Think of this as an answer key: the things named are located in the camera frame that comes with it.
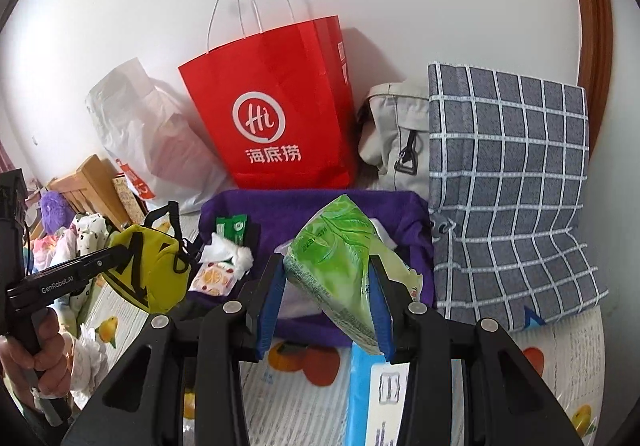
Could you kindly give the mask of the person left hand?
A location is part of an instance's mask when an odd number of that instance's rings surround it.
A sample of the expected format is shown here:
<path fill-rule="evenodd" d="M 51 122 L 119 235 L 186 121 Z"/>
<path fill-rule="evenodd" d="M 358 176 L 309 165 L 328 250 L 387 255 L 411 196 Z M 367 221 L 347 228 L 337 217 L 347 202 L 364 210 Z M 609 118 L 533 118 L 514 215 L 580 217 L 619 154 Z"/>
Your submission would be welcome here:
<path fill-rule="evenodd" d="M 49 308 L 38 330 L 41 350 L 32 356 L 12 336 L 1 336 L 1 365 L 15 396 L 33 410 L 38 410 L 32 389 L 25 378 L 26 370 L 41 372 L 38 390 L 43 396 L 64 398 L 70 392 L 70 368 L 64 354 L 65 342 L 60 333 L 58 316 Z"/>

